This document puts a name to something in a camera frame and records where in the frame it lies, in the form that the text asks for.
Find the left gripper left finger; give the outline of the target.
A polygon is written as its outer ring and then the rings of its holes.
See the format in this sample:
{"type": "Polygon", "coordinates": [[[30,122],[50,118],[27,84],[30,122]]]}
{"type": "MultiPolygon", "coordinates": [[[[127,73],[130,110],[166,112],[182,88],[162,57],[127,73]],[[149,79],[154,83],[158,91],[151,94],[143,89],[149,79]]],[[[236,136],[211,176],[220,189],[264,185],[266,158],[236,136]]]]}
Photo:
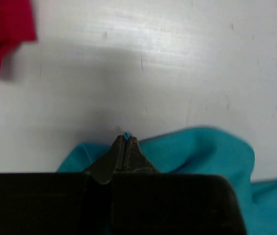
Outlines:
{"type": "Polygon", "coordinates": [[[0,173],[0,235],[108,234],[110,181],[125,148],[118,136],[98,160],[73,173],[0,173]]]}

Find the teal t-shirt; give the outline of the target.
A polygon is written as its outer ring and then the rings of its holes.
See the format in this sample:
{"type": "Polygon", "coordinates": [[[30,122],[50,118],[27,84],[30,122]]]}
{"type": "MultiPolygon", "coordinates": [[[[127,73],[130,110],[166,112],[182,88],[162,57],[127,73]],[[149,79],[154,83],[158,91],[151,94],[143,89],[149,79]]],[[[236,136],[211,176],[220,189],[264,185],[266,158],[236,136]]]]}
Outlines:
{"type": "MultiPolygon", "coordinates": [[[[277,235],[277,180],[251,182],[254,151],[227,132],[196,127],[139,141],[143,155],[161,173],[218,175],[232,186],[247,229],[246,235],[277,235]]],[[[89,167],[111,146],[82,143],[59,172],[89,167]]]]}

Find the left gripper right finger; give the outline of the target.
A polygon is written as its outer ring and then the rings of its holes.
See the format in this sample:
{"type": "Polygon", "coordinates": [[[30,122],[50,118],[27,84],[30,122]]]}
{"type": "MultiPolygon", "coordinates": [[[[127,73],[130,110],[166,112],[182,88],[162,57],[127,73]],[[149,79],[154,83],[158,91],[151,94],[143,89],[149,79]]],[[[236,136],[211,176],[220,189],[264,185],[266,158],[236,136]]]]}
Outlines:
{"type": "Polygon", "coordinates": [[[126,141],[111,179],[114,235],[245,235],[236,194],[218,175],[161,173],[126,141]]]}

